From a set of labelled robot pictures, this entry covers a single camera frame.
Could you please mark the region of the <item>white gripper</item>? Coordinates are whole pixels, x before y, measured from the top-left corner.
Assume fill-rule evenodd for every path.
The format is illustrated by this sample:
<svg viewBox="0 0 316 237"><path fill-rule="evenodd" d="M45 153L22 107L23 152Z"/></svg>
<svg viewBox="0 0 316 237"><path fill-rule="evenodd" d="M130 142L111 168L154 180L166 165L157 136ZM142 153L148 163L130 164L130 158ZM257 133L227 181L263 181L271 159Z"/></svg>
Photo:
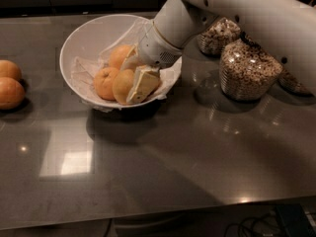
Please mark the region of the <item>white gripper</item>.
<svg viewBox="0 0 316 237"><path fill-rule="evenodd" d="M161 83L158 68L171 67L182 55L182 51L169 44L160 35L153 21L146 23L139 35L138 44L134 44L126 55L121 71L135 69L133 86L130 89L126 102L128 104L142 103ZM132 61L141 61L153 66L132 66Z"/></svg>

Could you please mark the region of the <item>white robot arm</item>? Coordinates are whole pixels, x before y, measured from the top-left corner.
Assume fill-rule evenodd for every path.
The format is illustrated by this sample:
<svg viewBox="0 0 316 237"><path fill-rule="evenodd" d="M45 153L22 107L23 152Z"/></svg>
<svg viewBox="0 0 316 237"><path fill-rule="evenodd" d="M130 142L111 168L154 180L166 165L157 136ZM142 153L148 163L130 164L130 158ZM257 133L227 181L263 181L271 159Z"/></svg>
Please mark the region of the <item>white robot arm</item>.
<svg viewBox="0 0 316 237"><path fill-rule="evenodd" d="M189 40L222 16L237 24L310 92L316 88L316 11L297 0L167 0L139 34L124 69L169 68Z"/></svg>

